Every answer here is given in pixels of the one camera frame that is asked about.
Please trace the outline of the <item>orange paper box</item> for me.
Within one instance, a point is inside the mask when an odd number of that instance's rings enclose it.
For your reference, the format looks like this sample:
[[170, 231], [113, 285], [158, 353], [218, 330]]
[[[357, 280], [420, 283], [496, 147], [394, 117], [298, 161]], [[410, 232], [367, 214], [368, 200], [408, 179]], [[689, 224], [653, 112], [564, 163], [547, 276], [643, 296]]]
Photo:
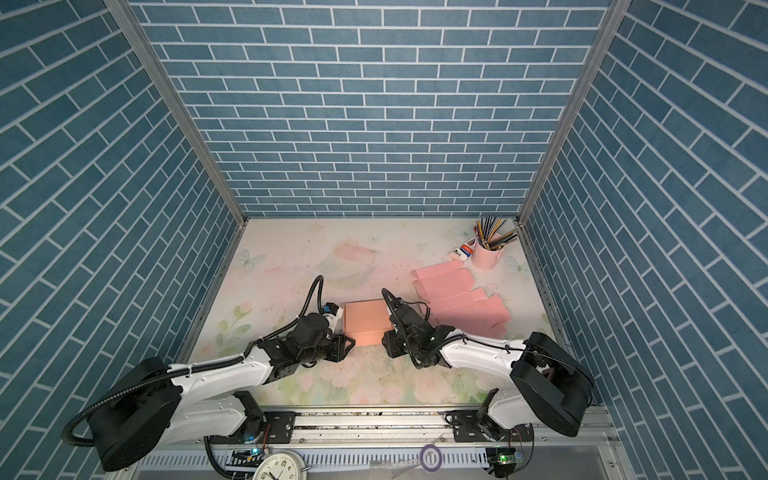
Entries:
[[357, 347], [380, 345], [393, 326], [383, 299], [347, 303], [344, 307], [343, 331]]

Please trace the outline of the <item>pink paper box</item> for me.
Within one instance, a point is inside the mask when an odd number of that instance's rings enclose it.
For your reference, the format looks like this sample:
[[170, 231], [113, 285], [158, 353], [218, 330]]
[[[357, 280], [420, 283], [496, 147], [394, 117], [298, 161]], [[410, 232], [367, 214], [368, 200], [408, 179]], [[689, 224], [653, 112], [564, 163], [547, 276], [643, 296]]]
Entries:
[[429, 308], [429, 323], [448, 325], [471, 335], [501, 339], [511, 319], [502, 299], [475, 286], [471, 271], [460, 260], [411, 272], [413, 286]]

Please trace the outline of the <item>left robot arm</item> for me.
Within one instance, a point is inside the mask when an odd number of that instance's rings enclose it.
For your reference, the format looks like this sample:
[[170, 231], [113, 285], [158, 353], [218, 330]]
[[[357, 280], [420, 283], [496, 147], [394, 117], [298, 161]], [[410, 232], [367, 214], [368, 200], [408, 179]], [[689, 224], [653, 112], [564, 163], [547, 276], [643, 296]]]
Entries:
[[323, 303], [323, 285], [323, 276], [317, 276], [298, 317], [241, 353], [190, 364], [167, 365], [158, 357], [141, 361], [65, 424], [62, 442], [95, 449], [102, 468], [113, 472], [161, 445], [266, 440], [269, 426], [253, 388], [320, 361], [341, 362], [355, 345], [331, 329], [328, 317], [340, 309]]

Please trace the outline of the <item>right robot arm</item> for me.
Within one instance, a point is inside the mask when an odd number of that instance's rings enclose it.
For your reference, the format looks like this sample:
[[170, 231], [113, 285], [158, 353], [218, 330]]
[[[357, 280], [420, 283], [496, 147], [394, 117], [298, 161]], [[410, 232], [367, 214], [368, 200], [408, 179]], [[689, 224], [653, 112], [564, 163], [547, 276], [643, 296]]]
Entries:
[[408, 356], [417, 369], [436, 366], [480, 371], [509, 381], [489, 390], [466, 423], [492, 440], [535, 420], [550, 430], [575, 437], [592, 402], [595, 380], [565, 349], [544, 333], [524, 340], [494, 339], [450, 325], [432, 326], [410, 302], [382, 290], [393, 329], [382, 345], [391, 358]]

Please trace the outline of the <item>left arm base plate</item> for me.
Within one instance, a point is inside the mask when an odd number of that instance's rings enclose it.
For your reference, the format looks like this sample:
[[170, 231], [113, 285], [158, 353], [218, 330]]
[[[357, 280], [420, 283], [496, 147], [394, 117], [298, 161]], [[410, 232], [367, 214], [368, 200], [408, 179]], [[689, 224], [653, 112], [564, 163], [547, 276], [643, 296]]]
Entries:
[[230, 435], [210, 436], [209, 442], [253, 446], [288, 444], [291, 441], [295, 420], [294, 411], [266, 411], [261, 415], [247, 416], [243, 424]]

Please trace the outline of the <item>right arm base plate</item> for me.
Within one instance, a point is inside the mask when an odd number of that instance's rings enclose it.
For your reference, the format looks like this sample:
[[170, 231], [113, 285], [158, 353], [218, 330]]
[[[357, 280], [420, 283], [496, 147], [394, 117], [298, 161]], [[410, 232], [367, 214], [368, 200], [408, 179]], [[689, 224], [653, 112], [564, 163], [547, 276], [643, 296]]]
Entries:
[[530, 442], [534, 438], [533, 428], [529, 424], [519, 424], [505, 429], [492, 420], [485, 410], [452, 410], [443, 415], [452, 429], [454, 441], [458, 443], [498, 441]]

